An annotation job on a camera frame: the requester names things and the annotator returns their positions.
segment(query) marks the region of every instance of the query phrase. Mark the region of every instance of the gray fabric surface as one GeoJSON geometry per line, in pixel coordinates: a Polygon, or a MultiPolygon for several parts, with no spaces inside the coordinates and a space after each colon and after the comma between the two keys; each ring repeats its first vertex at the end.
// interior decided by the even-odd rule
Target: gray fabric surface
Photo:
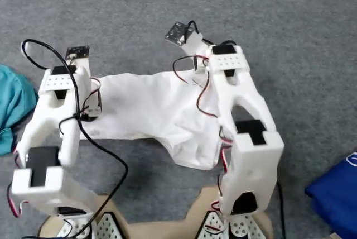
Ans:
{"type": "MultiPolygon", "coordinates": [[[[89,44],[98,77],[170,70],[182,55],[164,42],[176,20],[195,19],[209,40],[235,40],[286,143],[278,174],[287,238],[320,238],[329,228],[303,191],[356,144],[356,18],[357,0],[0,0],[0,61],[38,87],[43,72],[19,51],[29,37],[63,54],[68,46],[89,44]]],[[[47,52],[33,54],[44,65],[58,64],[47,52]]],[[[53,136],[48,143],[56,141],[53,136]]],[[[200,188],[215,184],[220,171],[177,166],[153,140],[101,143],[129,164],[128,179],[114,197],[129,222],[184,218],[200,188]]],[[[25,215],[14,220],[5,199],[13,161],[2,158],[0,166],[0,237],[35,235],[45,216],[25,206],[25,215]]],[[[73,173],[89,188],[108,193],[122,172],[110,157],[80,143],[73,173]]],[[[275,193],[268,213],[281,238],[278,212],[275,193]]]]}

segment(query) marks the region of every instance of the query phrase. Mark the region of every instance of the quadruped robot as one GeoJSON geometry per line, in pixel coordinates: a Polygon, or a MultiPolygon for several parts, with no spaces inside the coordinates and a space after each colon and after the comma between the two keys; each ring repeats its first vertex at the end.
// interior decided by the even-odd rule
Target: quadruped robot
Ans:
{"type": "MultiPolygon", "coordinates": [[[[250,76],[242,48],[233,42],[215,45],[203,38],[195,24],[195,28],[190,25],[176,22],[166,39],[192,59],[195,82],[213,90],[218,108],[213,117],[223,138],[219,146],[222,151],[224,146],[230,148],[230,163],[221,177],[217,200],[196,238],[263,239],[265,235],[252,215],[268,206],[284,143],[250,76]],[[254,119],[234,122],[231,110],[237,105],[254,119]]],[[[81,135],[73,115],[80,113],[83,121],[92,121],[102,112],[100,92],[95,92],[97,85],[90,77],[88,56],[88,46],[71,47],[65,58],[68,69],[56,66],[45,71],[33,117],[16,147],[20,168],[14,171],[11,192],[40,211],[67,220],[59,238],[120,239],[126,237],[125,233],[110,212],[81,230],[100,204],[97,195],[75,181],[67,170],[75,165],[81,135]],[[80,112],[68,71],[75,79],[79,104],[83,105],[80,112]],[[61,145],[43,146],[47,136],[58,129],[61,145]],[[109,223],[112,228],[104,229],[109,223]]]]}

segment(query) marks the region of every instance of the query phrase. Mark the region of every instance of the white fabric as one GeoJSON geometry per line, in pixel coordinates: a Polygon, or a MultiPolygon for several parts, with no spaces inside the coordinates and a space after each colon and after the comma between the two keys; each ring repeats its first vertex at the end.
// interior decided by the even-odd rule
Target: white fabric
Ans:
{"type": "MultiPolygon", "coordinates": [[[[190,81],[193,71],[180,75],[190,81]]],[[[93,122],[83,122],[92,138],[155,138],[174,162],[209,170],[219,156],[217,119],[200,112],[196,101],[202,87],[182,82],[173,72],[155,75],[119,74],[100,79],[102,113],[93,122]]],[[[210,87],[200,108],[215,113],[210,87]]]]}

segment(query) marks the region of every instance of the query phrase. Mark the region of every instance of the black wire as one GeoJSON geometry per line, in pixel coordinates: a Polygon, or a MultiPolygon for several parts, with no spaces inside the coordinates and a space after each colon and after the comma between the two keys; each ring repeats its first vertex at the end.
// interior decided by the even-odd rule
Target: black wire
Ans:
{"type": "Polygon", "coordinates": [[[286,239],[283,188],[282,188],[280,182],[278,182],[278,181],[277,181],[277,186],[278,186],[279,200],[280,200],[281,231],[282,231],[283,239],[286,239]]]}
{"type": "Polygon", "coordinates": [[[72,237],[68,237],[68,235],[71,234],[72,230],[73,230],[73,225],[67,220],[64,219],[64,222],[68,223],[71,226],[71,230],[69,231],[69,233],[67,233],[67,235],[65,237],[39,237],[39,236],[22,236],[21,239],[71,239],[72,237]]]}
{"type": "Polygon", "coordinates": [[[38,67],[39,69],[41,69],[41,70],[47,70],[46,67],[41,66],[40,64],[38,64],[37,62],[35,62],[35,61],[32,59],[32,57],[30,57],[30,56],[27,54],[25,46],[26,46],[26,44],[27,44],[28,42],[32,42],[32,39],[26,39],[24,42],[22,42],[22,45],[21,45],[22,52],[23,52],[23,54],[25,55],[25,57],[26,57],[31,63],[33,63],[33,65],[35,65],[35,66],[38,67]]]}
{"type": "Polygon", "coordinates": [[[221,185],[219,183],[220,177],[221,177],[221,174],[218,174],[218,176],[217,176],[217,186],[218,186],[218,190],[219,190],[219,195],[222,196],[221,185]]]}
{"type": "Polygon", "coordinates": [[[84,111],[85,111],[86,109],[88,109],[88,108],[89,108],[89,106],[85,106],[84,108],[82,108],[82,109],[80,110],[79,113],[74,113],[71,117],[62,119],[62,120],[60,121],[60,123],[58,124],[58,125],[59,125],[59,130],[60,130],[61,134],[63,135],[63,132],[62,132],[62,129],[61,129],[61,125],[62,125],[63,122],[68,121],[68,120],[71,120],[71,119],[78,119],[78,117],[80,117],[80,114],[81,114],[82,112],[84,112],[84,111]]]}
{"type": "Polygon", "coordinates": [[[194,27],[195,27],[195,31],[199,34],[200,32],[199,32],[199,29],[197,28],[197,24],[196,24],[196,22],[194,21],[194,20],[191,20],[188,24],[187,24],[187,27],[185,28],[185,32],[184,32],[184,42],[186,43],[186,41],[187,41],[187,33],[189,32],[189,28],[190,28],[190,26],[191,25],[194,25],[194,27]]]}
{"type": "Polygon", "coordinates": [[[67,219],[64,219],[63,221],[66,222],[67,224],[69,224],[69,226],[71,226],[71,230],[70,230],[69,233],[67,233],[67,235],[64,237],[64,238],[68,238],[68,235],[70,235],[71,232],[72,232],[72,230],[73,230],[73,225],[72,225],[67,219]]]}
{"type": "Polygon", "coordinates": [[[237,45],[237,44],[235,43],[235,41],[226,40],[226,41],[222,42],[220,45],[237,45]]]}
{"type": "Polygon", "coordinates": [[[202,38],[202,40],[203,40],[203,42],[205,42],[208,45],[214,45],[214,43],[211,42],[210,40],[207,40],[207,39],[204,39],[204,38],[202,38]]]}
{"type": "MultiPolygon", "coordinates": [[[[38,63],[36,63],[33,59],[31,59],[27,54],[26,54],[26,50],[25,50],[25,44],[28,42],[33,42],[35,44],[41,45],[47,49],[49,49],[50,51],[52,51],[57,57],[58,59],[62,62],[62,65],[65,67],[67,73],[69,74],[73,86],[74,86],[74,91],[75,91],[75,101],[76,101],[76,111],[77,114],[80,114],[80,109],[79,109],[79,93],[78,93],[78,86],[77,83],[73,77],[73,74],[70,72],[69,67],[66,63],[66,61],[64,60],[64,58],[58,53],[57,50],[55,50],[52,46],[41,42],[41,41],[37,41],[34,39],[26,39],[23,43],[22,43],[22,50],[25,53],[26,57],[29,59],[29,61],[31,63],[33,63],[35,66],[39,67],[40,69],[43,69],[44,67],[42,67],[41,65],[38,65],[38,63]]],[[[68,237],[68,239],[76,239],[78,235],[80,235],[82,232],[84,232],[88,227],[90,227],[91,223],[95,220],[95,218],[97,218],[97,216],[100,214],[100,212],[103,210],[103,208],[107,205],[107,203],[110,201],[110,199],[113,197],[113,195],[116,193],[116,191],[120,188],[120,186],[123,184],[125,178],[128,175],[129,172],[129,167],[127,165],[127,163],[121,159],[118,155],[114,154],[113,152],[107,150],[105,147],[101,146],[100,144],[96,143],[89,135],[88,133],[83,129],[82,126],[82,122],[80,121],[80,118],[78,117],[77,119],[77,123],[79,126],[79,129],[81,130],[82,134],[86,137],[86,139],[92,143],[95,147],[97,147],[98,149],[102,150],[103,152],[105,152],[106,154],[109,154],[110,156],[114,157],[116,160],[118,160],[123,166],[124,166],[124,174],[121,177],[120,181],[118,182],[118,184],[114,187],[114,189],[110,192],[110,194],[108,195],[108,197],[106,198],[106,200],[103,202],[103,204],[99,207],[99,209],[92,215],[92,217],[90,218],[90,220],[87,222],[86,225],[84,225],[82,227],[82,229],[77,232],[75,235],[68,237]]],[[[33,237],[29,237],[29,236],[25,236],[22,239],[42,239],[41,237],[37,237],[37,236],[33,236],[33,237]]]]}

